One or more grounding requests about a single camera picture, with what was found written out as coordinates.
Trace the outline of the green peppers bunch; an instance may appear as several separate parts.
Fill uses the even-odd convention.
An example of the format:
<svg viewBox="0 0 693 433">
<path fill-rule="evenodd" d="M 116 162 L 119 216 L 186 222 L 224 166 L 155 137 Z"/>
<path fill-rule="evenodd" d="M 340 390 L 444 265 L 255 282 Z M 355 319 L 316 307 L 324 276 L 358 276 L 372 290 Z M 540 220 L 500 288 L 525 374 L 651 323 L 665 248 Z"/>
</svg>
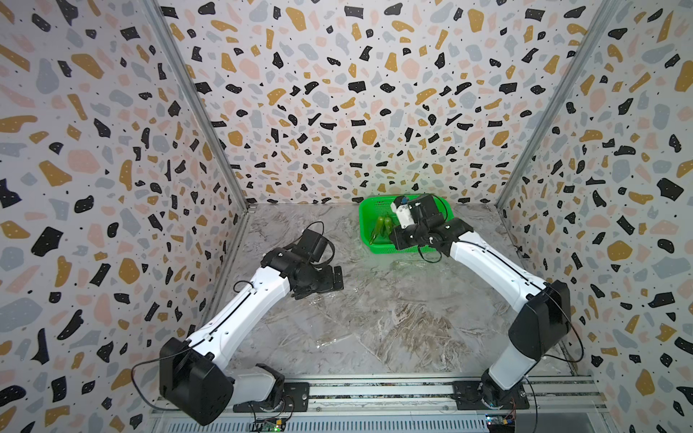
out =
<svg viewBox="0 0 693 433">
<path fill-rule="evenodd" d="M 375 221 L 375 227 L 369 238 L 370 245 L 373 245 L 378 238 L 388 239 L 392 231 L 392 218 L 390 216 L 379 216 Z"/>
</svg>

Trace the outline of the green plastic mesh basket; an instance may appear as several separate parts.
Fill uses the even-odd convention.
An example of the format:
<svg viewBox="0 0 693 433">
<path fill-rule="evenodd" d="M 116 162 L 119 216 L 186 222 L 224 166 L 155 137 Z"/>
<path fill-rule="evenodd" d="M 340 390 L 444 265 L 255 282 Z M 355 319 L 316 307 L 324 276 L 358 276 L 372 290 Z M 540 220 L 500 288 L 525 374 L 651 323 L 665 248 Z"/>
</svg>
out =
<svg viewBox="0 0 693 433">
<path fill-rule="evenodd" d="M 359 227 L 373 254 L 436 250 L 448 255 L 449 245 L 470 230 L 454 218 L 447 201 L 433 194 L 367 198 L 359 205 Z"/>
</svg>

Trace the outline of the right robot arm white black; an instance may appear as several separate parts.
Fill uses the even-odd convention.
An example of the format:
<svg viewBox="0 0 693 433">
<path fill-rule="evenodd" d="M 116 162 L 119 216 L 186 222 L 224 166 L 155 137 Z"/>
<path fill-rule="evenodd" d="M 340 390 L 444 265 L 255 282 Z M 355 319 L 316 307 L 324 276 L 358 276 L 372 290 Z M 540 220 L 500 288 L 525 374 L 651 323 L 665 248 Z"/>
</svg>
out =
<svg viewBox="0 0 693 433">
<path fill-rule="evenodd" d="M 391 210 L 398 225 L 390 239 L 397 250 L 430 247 L 465 265 L 517 312 L 508 331 L 508 346 L 484 371 L 473 398 L 490 409 L 500 409 L 519 390 L 525 375 L 575 330 L 570 289 L 561 281 L 548 283 L 504 257 L 471 225 L 460 218 L 447 219 L 437 201 L 431 194 L 413 200 L 395 198 Z"/>
</svg>

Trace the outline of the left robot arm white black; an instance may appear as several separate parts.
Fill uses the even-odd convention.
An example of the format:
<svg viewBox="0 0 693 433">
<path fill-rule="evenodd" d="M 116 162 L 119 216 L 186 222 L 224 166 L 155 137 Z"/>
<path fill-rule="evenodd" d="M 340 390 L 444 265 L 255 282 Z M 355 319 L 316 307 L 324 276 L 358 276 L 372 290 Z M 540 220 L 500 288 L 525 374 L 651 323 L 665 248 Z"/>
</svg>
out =
<svg viewBox="0 0 693 433">
<path fill-rule="evenodd" d="M 236 297 L 185 339 L 170 338 L 153 359 L 159 367 L 159 393 L 200 426 L 215 421 L 227 408 L 259 411 L 294 408 L 285 393 L 285 377 L 266 364 L 227 372 L 243 340 L 279 301 L 343 290 L 342 270 L 324 253 L 336 252 L 322 232 L 306 227 L 301 236 L 268 252 Z"/>
</svg>

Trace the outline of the left circuit board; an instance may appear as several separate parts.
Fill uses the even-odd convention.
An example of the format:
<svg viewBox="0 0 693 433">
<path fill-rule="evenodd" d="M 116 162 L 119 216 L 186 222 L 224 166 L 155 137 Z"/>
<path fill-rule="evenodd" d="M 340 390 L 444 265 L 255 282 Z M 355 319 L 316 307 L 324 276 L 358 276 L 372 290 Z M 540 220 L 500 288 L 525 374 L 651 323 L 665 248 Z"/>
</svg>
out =
<svg viewBox="0 0 693 433">
<path fill-rule="evenodd" d="M 250 431 L 254 433 L 285 432 L 286 427 L 287 421 L 285 419 L 271 418 L 255 421 Z"/>
</svg>

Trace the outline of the circuit board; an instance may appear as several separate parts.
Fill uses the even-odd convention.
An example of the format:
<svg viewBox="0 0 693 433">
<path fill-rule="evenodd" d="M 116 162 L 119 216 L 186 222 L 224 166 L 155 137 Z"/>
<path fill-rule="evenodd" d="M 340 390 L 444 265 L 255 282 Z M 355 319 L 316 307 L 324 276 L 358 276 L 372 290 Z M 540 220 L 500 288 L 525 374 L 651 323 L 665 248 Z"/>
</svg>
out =
<svg viewBox="0 0 693 433">
<path fill-rule="evenodd" d="M 285 419 L 271 418 L 255 421 L 250 431 L 254 433 L 285 432 L 286 427 L 287 421 Z"/>
<path fill-rule="evenodd" d="M 515 433 L 515 419 L 512 416 L 487 415 L 485 425 L 489 433 Z"/>
</svg>

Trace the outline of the right circuit board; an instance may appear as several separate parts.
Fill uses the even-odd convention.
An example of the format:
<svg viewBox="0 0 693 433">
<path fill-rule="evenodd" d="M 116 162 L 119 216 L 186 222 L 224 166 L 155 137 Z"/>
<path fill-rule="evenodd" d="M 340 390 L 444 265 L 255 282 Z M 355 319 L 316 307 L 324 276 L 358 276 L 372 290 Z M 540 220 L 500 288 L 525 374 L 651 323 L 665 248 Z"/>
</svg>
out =
<svg viewBox="0 0 693 433">
<path fill-rule="evenodd" d="M 485 425 L 489 433 L 515 433 L 515 419 L 512 416 L 487 415 Z"/>
</svg>

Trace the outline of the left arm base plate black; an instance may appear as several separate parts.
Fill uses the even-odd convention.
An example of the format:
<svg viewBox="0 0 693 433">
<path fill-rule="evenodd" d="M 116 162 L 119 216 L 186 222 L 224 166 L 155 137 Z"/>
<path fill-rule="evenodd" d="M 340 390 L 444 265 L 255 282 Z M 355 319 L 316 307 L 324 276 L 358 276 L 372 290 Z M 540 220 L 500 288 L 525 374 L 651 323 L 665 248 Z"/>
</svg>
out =
<svg viewBox="0 0 693 433">
<path fill-rule="evenodd" d="M 232 407 L 234 413 L 269 415 L 270 413 L 297 413 L 308 411 L 310 384 L 308 382 L 282 382 L 276 384 L 269 396 L 258 402 L 245 402 Z"/>
</svg>

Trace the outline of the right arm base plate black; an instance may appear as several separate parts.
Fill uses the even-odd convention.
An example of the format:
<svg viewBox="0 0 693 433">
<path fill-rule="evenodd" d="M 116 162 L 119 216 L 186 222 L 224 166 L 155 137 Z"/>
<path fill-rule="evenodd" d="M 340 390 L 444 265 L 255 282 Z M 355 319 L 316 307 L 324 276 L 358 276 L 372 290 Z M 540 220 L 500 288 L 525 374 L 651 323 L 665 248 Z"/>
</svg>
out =
<svg viewBox="0 0 693 433">
<path fill-rule="evenodd" d="M 521 384 L 510 390 L 499 388 L 492 380 L 462 380 L 452 383 L 452 399 L 459 411 L 527 410 L 530 402 Z"/>
</svg>

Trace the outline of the aluminium front rail frame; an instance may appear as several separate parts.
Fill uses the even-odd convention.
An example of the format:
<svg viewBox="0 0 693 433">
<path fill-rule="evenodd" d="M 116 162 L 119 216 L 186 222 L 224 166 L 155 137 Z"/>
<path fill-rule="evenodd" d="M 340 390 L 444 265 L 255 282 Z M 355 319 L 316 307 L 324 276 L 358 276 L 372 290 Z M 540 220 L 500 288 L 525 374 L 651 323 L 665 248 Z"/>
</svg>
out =
<svg viewBox="0 0 693 433">
<path fill-rule="evenodd" d="M 459 411 L 452 383 L 476 380 L 452 373 L 435 375 L 303 375 L 308 411 L 253 415 L 225 410 L 200 426 L 181 412 L 155 412 L 146 432 L 251 432 L 257 420 L 285 419 L 285 432 L 488 432 L 485 416 L 515 419 L 515 432 L 616 432 L 605 399 L 587 376 L 536 376 L 523 379 L 530 408 L 510 411 Z"/>
</svg>

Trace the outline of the left corner aluminium post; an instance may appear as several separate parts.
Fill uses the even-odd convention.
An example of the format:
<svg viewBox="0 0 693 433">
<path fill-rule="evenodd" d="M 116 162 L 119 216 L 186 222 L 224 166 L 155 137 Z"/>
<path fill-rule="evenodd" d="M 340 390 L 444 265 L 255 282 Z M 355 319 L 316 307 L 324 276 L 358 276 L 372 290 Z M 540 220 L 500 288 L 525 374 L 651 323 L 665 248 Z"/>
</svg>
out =
<svg viewBox="0 0 693 433">
<path fill-rule="evenodd" d="M 236 181 L 236 177 L 227 160 L 227 156 L 225 155 L 224 149 L 220 144 L 218 136 L 215 134 L 211 120 L 209 119 L 208 113 L 205 110 L 200 100 L 198 91 L 194 85 L 194 81 L 187 72 L 182 55 L 180 54 L 178 46 L 175 43 L 175 38 L 171 34 L 171 31 L 164 19 L 164 15 L 162 14 L 159 3 L 153 0 L 144 0 L 141 2 L 141 4 L 143 6 L 145 16 L 153 28 L 153 33 L 161 45 L 162 52 L 171 65 L 171 70 L 179 83 L 182 95 L 184 95 L 189 102 L 189 105 L 191 106 L 191 113 L 193 113 L 195 119 L 197 120 L 200 129 L 204 134 L 207 143 L 209 144 L 211 153 L 216 159 L 219 169 L 227 182 L 229 187 L 229 196 L 232 198 L 233 205 L 236 207 L 239 214 L 247 214 L 247 201 L 245 200 L 241 188 Z"/>
</svg>

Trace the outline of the corner aluminium post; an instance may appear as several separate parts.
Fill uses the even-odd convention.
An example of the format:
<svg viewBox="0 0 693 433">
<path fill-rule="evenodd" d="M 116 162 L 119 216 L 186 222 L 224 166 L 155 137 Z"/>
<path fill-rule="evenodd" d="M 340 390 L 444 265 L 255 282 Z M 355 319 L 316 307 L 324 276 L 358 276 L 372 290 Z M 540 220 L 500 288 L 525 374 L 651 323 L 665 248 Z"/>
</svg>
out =
<svg viewBox="0 0 693 433">
<path fill-rule="evenodd" d="M 189 102 L 189 105 L 191 106 L 191 113 L 193 113 L 195 119 L 197 120 L 200 129 L 204 134 L 207 143 L 209 144 L 211 153 L 216 159 L 219 169 L 227 182 L 229 187 L 229 196 L 232 198 L 233 205 L 236 207 L 239 214 L 247 214 L 247 201 L 245 200 L 241 188 L 236 181 L 236 177 L 227 160 L 227 156 L 225 155 L 224 149 L 220 144 L 218 136 L 215 134 L 211 120 L 209 119 L 208 113 L 205 110 L 200 100 L 198 91 L 194 85 L 194 81 L 187 72 L 182 55 L 180 54 L 178 46 L 175 43 L 175 38 L 171 34 L 171 31 L 164 19 L 164 15 L 162 14 L 159 3 L 153 0 L 144 0 L 141 2 L 141 4 L 143 6 L 145 16 L 153 28 L 153 33 L 161 45 L 162 52 L 171 65 L 171 70 L 179 83 L 182 95 L 184 95 Z"/>
<path fill-rule="evenodd" d="M 584 68 L 585 63 L 589 59 L 593 50 L 595 50 L 602 33 L 606 30 L 606 27 L 615 16 L 617 8 L 618 2 L 616 0 L 604 0 L 600 3 L 593 20 L 590 23 L 588 32 L 583 38 L 581 45 L 577 49 L 574 60 L 570 63 L 570 65 L 568 65 L 566 74 L 561 79 L 553 98 L 550 100 L 543 114 L 540 116 L 539 122 L 536 128 L 534 128 L 527 146 L 525 147 L 522 155 L 518 158 L 517 164 L 514 167 L 510 179 L 500 194 L 498 201 L 496 202 L 496 208 L 498 210 L 501 210 L 509 203 L 514 188 L 520 182 L 524 170 L 531 165 L 534 153 L 536 153 L 543 138 L 545 135 L 547 135 L 554 117 L 556 117 L 556 115 L 559 113 L 559 110 L 561 110 L 563 104 L 571 94 L 571 89 L 577 82 L 579 75 L 581 74 L 581 70 Z"/>
</svg>

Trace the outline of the right corner aluminium post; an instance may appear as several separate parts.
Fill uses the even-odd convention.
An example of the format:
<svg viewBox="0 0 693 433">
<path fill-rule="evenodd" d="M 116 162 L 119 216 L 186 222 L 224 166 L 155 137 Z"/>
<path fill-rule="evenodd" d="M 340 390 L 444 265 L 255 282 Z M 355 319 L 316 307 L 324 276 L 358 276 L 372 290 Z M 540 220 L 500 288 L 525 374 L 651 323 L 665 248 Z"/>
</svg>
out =
<svg viewBox="0 0 693 433">
<path fill-rule="evenodd" d="M 525 147 L 522 155 L 518 158 L 517 164 L 514 167 L 510 179 L 500 194 L 498 201 L 496 202 L 496 208 L 498 210 L 501 210 L 509 203 L 514 188 L 520 182 L 524 170 L 531 165 L 534 153 L 536 153 L 543 138 L 545 135 L 547 135 L 554 117 L 556 117 L 556 115 L 559 113 L 559 110 L 561 110 L 563 104 L 571 94 L 571 89 L 577 82 L 579 75 L 581 74 L 581 70 L 584 68 L 585 63 L 589 59 L 593 50 L 595 50 L 602 33 L 606 30 L 606 27 L 615 16 L 617 8 L 618 2 L 616 0 L 604 0 L 600 3 L 593 20 L 590 23 L 588 32 L 583 38 L 581 45 L 577 49 L 574 60 L 570 63 L 570 65 L 568 65 L 566 74 L 561 79 L 553 98 L 550 100 L 543 114 L 540 116 L 539 122 L 536 128 L 534 128 L 527 146 Z"/>
</svg>

